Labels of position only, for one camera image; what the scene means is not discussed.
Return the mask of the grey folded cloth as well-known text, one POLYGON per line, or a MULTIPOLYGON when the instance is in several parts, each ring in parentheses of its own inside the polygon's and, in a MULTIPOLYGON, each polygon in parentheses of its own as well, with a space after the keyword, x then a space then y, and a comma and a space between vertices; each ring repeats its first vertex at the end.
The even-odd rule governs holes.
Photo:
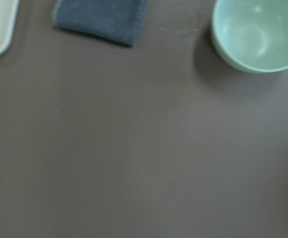
POLYGON ((146 0, 58 0, 54 25, 133 46, 141 30, 146 0))

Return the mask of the mint green bowl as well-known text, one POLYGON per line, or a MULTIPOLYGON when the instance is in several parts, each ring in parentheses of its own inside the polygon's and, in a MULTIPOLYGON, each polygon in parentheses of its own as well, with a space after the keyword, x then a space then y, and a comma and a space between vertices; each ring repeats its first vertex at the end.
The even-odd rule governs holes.
POLYGON ((211 38, 218 55, 238 70, 286 70, 288 0, 217 0, 211 38))

